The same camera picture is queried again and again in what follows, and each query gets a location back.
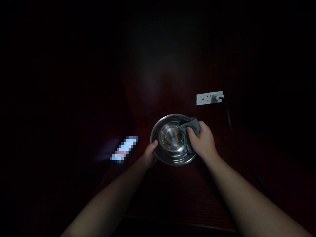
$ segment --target hand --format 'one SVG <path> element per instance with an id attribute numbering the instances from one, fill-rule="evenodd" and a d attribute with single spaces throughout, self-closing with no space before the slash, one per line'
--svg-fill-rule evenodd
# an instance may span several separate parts
<path id="1" fill-rule="evenodd" d="M 190 142 L 193 150 L 203 159 L 217 155 L 213 134 L 210 128 L 203 122 L 199 121 L 200 134 L 194 134 L 192 128 L 187 127 Z"/>
<path id="2" fill-rule="evenodd" d="M 149 146 L 147 146 L 144 154 L 141 157 L 146 168 L 148 169 L 157 162 L 157 159 L 154 156 L 154 149 L 156 149 L 157 146 L 158 146 L 158 141 L 155 140 L 152 144 L 149 144 Z"/>

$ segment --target wall outlet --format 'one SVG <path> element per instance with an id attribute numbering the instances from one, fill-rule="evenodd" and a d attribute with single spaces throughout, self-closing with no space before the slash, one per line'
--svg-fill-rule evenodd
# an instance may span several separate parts
<path id="1" fill-rule="evenodd" d="M 197 105 L 220 103 L 222 100 L 216 99 L 219 95 L 224 97 L 223 91 L 199 94 L 197 95 Z"/>

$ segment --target metal bowl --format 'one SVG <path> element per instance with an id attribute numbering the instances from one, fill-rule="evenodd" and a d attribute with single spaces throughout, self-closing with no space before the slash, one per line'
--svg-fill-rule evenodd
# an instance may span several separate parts
<path id="1" fill-rule="evenodd" d="M 150 143 L 158 140 L 158 146 L 154 150 L 155 157 L 166 165 L 182 166 L 191 162 L 196 154 L 184 152 L 183 134 L 178 124 L 190 122 L 188 116 L 182 114 L 170 114 L 161 118 L 150 136 Z"/>

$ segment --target black cable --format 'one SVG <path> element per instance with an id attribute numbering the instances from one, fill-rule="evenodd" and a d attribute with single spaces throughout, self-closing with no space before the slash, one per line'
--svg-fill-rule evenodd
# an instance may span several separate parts
<path id="1" fill-rule="evenodd" d="M 230 115 L 229 115 L 229 109 L 228 109 L 228 104 L 225 103 L 225 106 L 226 106 L 226 111 L 227 111 L 227 117 L 228 117 L 228 123 L 229 123 L 229 127 L 230 127 L 230 131 L 233 135 L 233 138 L 236 142 L 236 144 L 238 145 L 239 149 L 241 150 L 241 152 L 243 153 L 243 155 L 247 158 L 247 154 L 244 152 L 244 150 L 239 146 L 238 142 L 237 142 L 237 138 L 234 134 L 234 131 L 233 131 L 233 127 L 231 125 L 231 120 L 230 120 Z M 262 187 L 262 189 L 264 190 L 264 192 L 268 195 L 269 199 L 275 204 L 277 205 L 277 203 L 275 202 L 272 194 L 270 193 L 270 191 L 268 190 L 267 186 L 265 185 L 264 181 L 263 181 L 263 178 L 261 177 L 260 173 L 256 170 L 256 173 L 253 172 L 250 167 L 241 159 L 239 158 L 241 163 L 249 170 L 249 172 L 252 174 L 252 176 L 257 180 L 257 182 L 260 184 L 260 186 Z"/>
<path id="2" fill-rule="evenodd" d="M 119 169 L 120 169 L 120 166 L 119 166 L 119 167 L 117 168 L 117 170 L 115 171 L 115 174 L 113 175 L 111 182 L 113 181 L 113 179 L 114 179 L 114 177 L 115 177 L 115 175 L 116 175 L 116 173 L 118 172 Z"/>
<path id="3" fill-rule="evenodd" d="M 107 168 L 107 170 L 105 171 L 103 178 L 102 178 L 102 183 L 104 183 L 104 178 L 105 178 L 106 174 L 109 172 L 111 167 L 112 167 L 112 164 L 110 164 L 109 167 Z"/>

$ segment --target gray cloth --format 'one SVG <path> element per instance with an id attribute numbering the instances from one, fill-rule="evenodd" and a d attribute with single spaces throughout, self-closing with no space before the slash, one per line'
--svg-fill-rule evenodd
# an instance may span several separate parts
<path id="1" fill-rule="evenodd" d="M 200 125 L 198 123 L 197 118 L 191 118 L 190 122 L 184 123 L 182 125 L 179 125 L 179 129 L 182 131 L 183 134 L 183 142 L 184 142 L 184 152 L 188 154 L 194 154 L 194 150 L 192 149 L 191 142 L 189 139 L 189 134 L 187 131 L 187 127 L 190 127 L 193 129 L 195 135 L 198 135 L 200 133 Z"/>

